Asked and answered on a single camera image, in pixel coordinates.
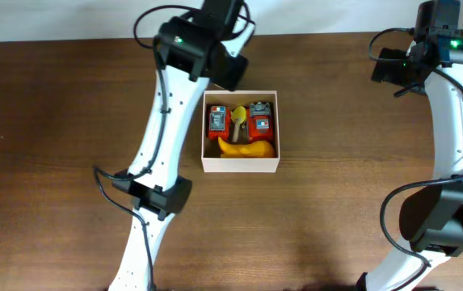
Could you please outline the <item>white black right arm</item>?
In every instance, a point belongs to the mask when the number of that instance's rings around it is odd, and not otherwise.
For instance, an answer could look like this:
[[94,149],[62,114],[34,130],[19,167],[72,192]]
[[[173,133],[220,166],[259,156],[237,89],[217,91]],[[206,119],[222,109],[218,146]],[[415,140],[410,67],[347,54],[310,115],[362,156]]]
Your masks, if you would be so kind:
[[437,266],[463,252],[463,37],[461,4],[420,4],[407,50],[384,48],[374,57],[374,82],[398,86],[398,94],[428,98],[433,123],[431,179],[406,184],[399,213],[400,237],[359,290],[415,290]]

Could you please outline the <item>orange dinosaur toy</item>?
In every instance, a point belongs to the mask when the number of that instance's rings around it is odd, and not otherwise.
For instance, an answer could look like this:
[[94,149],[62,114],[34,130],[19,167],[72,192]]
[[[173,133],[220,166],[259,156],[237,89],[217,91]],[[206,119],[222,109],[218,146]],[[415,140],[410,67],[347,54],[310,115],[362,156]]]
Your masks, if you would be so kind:
[[250,144],[230,144],[221,137],[217,139],[222,158],[274,158],[275,149],[268,141]]

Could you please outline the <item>yellow wooden rattle drum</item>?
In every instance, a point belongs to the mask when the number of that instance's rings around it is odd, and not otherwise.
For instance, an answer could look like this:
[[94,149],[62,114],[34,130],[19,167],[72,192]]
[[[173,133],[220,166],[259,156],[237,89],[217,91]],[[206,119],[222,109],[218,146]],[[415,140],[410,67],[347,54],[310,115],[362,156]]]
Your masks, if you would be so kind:
[[236,107],[233,112],[231,119],[234,123],[234,131],[232,136],[232,142],[237,143],[242,124],[246,121],[246,109],[243,106]]

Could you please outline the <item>pink box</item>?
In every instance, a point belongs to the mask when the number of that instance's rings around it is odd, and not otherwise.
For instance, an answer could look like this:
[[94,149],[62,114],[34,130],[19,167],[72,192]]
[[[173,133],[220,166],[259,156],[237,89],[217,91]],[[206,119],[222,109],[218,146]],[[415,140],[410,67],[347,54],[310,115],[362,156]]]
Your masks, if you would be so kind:
[[[216,142],[207,138],[208,106],[237,106],[258,101],[272,105],[274,158],[221,158]],[[275,173],[280,162],[280,134],[277,91],[205,91],[202,97],[201,162],[206,173]]]

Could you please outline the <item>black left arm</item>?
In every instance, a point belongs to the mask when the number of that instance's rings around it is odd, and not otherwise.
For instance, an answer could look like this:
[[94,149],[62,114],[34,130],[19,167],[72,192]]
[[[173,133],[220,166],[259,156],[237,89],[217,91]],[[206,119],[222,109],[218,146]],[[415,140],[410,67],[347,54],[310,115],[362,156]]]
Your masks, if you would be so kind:
[[94,167],[129,194],[132,226],[111,290],[155,290],[154,262],[166,229],[180,213],[192,182],[178,174],[179,157],[192,115],[207,87],[234,91],[248,66],[240,52],[253,36],[255,22],[241,0],[205,0],[161,25],[152,51],[157,76],[145,134],[131,165],[115,174]]

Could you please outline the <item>red fire truck with ladder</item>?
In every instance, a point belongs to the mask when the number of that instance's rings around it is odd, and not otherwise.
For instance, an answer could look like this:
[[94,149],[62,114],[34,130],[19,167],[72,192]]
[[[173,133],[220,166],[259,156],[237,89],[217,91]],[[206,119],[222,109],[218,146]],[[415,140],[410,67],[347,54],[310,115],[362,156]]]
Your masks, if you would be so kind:
[[229,140],[231,122],[230,110],[223,105],[212,105],[208,111],[208,139],[215,141],[219,137]]

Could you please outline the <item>red fire truck grey top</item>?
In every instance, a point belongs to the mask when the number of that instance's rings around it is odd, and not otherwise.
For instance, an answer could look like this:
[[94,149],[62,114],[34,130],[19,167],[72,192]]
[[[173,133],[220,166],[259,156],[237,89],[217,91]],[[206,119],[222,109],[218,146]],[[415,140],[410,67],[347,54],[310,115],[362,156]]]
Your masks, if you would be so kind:
[[247,109],[247,136],[249,143],[274,140],[274,123],[269,102],[251,103]]

